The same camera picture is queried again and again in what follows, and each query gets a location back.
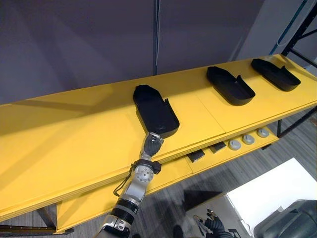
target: white wall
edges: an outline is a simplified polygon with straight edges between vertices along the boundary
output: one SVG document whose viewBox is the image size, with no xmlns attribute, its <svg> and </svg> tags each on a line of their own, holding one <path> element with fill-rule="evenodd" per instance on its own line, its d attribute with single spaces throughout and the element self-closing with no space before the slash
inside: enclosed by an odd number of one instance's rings
<svg viewBox="0 0 317 238">
<path fill-rule="evenodd" d="M 238 54 L 237 59 L 240 60 L 268 55 L 301 3 L 302 0 L 265 0 L 256 20 L 254 21 L 249 35 Z M 313 3 L 316 3 L 316 0 L 308 0 L 293 26 L 282 40 L 282 44 L 287 42 L 287 40 L 293 36 Z M 316 28 L 317 18 L 315 18 L 315 20 L 311 23 L 307 32 Z M 295 49 L 298 49 L 304 55 L 313 60 L 317 56 L 316 42 L 317 34 L 313 34 L 299 41 L 295 45 Z M 285 46 L 286 45 L 278 47 L 274 54 L 281 53 Z M 308 65 L 306 62 L 291 53 L 288 57 L 302 66 Z"/>
</svg>

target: floor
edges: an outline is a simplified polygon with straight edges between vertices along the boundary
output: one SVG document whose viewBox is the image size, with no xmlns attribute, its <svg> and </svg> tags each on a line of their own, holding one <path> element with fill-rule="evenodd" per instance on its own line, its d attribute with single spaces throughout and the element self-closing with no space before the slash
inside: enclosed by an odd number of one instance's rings
<svg viewBox="0 0 317 238">
<path fill-rule="evenodd" d="M 291 125 L 305 112 L 283 120 L 283 128 Z M 269 127 L 276 131 L 277 123 Z M 223 191 L 234 188 L 260 176 L 281 163 L 295 157 L 317 180 L 317 115 L 314 114 L 295 130 L 265 150 L 257 150 L 235 160 L 207 170 L 178 184 L 145 197 L 131 234 L 143 238 L 172 238 L 173 227 L 180 224 L 186 237 L 193 236 L 189 218 L 183 208 L 184 191 Z M 92 238 L 105 216 L 75 227 L 75 232 L 57 238 Z M 44 226 L 38 214 L 27 213 L 2 222 L 2 225 Z"/>
</svg>

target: black plastic holder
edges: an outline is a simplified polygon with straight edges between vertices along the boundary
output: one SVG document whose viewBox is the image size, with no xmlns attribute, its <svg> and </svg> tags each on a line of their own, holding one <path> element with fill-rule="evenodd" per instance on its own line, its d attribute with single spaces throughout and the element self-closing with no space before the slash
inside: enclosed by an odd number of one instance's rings
<svg viewBox="0 0 317 238">
<path fill-rule="evenodd" d="M 225 69 L 216 66 L 208 67 L 207 78 L 214 85 L 217 92 L 232 105 L 247 104 L 256 95 L 240 75 L 235 78 Z"/>
</svg>

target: yellow shelf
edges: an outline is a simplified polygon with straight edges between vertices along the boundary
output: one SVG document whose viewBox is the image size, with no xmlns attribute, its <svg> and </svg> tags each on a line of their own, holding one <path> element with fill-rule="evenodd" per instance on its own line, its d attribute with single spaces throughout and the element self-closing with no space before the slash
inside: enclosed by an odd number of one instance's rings
<svg viewBox="0 0 317 238">
<path fill-rule="evenodd" d="M 240 74 L 256 93 L 255 97 L 246 105 L 233 107 L 213 87 L 204 87 L 200 90 L 199 99 L 204 102 L 205 107 L 226 133 L 259 124 L 263 120 L 277 120 L 281 114 L 290 113 L 292 110 L 305 105 L 310 107 L 316 104 L 316 77 L 286 57 L 267 56 L 261 58 L 278 67 L 284 65 L 300 79 L 301 84 L 290 92 L 278 89 L 252 69 L 252 59 L 236 61 L 233 64 L 216 65 L 228 70 L 235 77 Z"/>
<path fill-rule="evenodd" d="M 161 172 L 154 175 L 149 184 L 147 194 L 165 187 L 166 184 L 171 185 L 178 182 L 191 173 L 192 170 L 184 157 L 163 164 Z M 57 232 L 62 233 L 73 226 L 110 211 L 118 199 L 113 195 L 113 190 L 120 182 L 107 184 L 59 202 L 57 204 Z"/>
<path fill-rule="evenodd" d="M 168 98 L 180 128 L 154 157 L 162 163 L 314 106 L 316 78 L 289 59 L 301 84 L 283 92 L 250 67 L 218 64 L 241 74 L 255 91 L 229 105 L 206 79 L 207 67 L 83 88 L 0 106 L 0 221 L 110 184 L 138 159 L 145 132 L 132 95 L 148 84 Z"/>
<path fill-rule="evenodd" d="M 237 151 L 225 147 L 213 154 L 209 148 L 205 148 L 205 155 L 194 163 L 192 163 L 187 156 L 184 156 L 163 164 L 161 172 L 155 175 L 149 184 L 147 194 L 156 192 L 164 187 L 198 174 L 203 170 L 215 167 L 278 140 L 271 131 L 270 135 L 266 138 L 257 136 L 255 131 L 249 134 L 255 138 L 255 143 L 245 145 L 241 141 L 240 136 L 235 137 L 235 139 L 239 140 L 242 144 L 242 147 Z M 109 212 L 117 202 L 118 198 L 114 196 L 112 192 L 120 182 L 121 181 L 108 184 L 93 191 L 59 202 L 57 204 L 57 233 L 63 233 L 71 227 Z"/>
<path fill-rule="evenodd" d="M 253 136 L 255 142 L 251 145 L 247 145 L 242 141 L 242 135 L 236 136 L 233 139 L 238 140 L 241 143 L 241 148 L 239 150 L 231 150 L 228 147 L 229 140 L 226 140 L 224 143 L 226 147 L 222 148 L 221 150 L 213 153 L 209 147 L 203 149 L 205 155 L 195 162 L 191 162 L 191 160 L 187 157 L 186 160 L 188 165 L 192 169 L 194 173 L 200 173 L 204 170 L 210 169 L 214 166 L 237 158 L 241 155 L 247 154 L 253 150 L 261 148 L 267 144 L 274 143 L 278 140 L 278 138 L 274 135 L 274 133 L 267 127 L 265 127 L 269 132 L 270 135 L 266 138 L 261 138 L 257 135 L 256 131 L 251 131 L 248 134 Z"/>
</svg>

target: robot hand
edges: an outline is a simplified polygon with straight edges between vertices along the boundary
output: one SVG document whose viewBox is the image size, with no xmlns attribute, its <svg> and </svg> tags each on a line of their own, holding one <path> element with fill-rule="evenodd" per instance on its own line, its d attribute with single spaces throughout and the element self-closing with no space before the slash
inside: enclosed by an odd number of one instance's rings
<svg viewBox="0 0 317 238">
<path fill-rule="evenodd" d="M 124 188 L 115 207 L 105 218 L 100 232 L 95 238 L 127 238 L 131 225 L 143 200 L 147 185 L 154 174 L 160 172 L 160 163 L 151 158 L 161 148 L 163 139 L 153 132 L 146 135 L 140 152 L 140 158 L 133 165 L 134 175 Z"/>
</svg>

